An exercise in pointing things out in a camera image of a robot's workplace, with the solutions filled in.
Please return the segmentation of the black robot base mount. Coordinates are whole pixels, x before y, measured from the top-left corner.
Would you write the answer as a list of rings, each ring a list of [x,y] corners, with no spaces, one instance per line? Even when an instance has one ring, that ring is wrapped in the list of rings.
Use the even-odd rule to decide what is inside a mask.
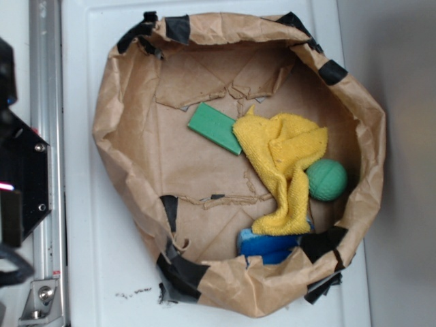
[[[10,110],[16,100],[14,51],[1,40],[1,242],[11,247],[51,212],[50,146]]]

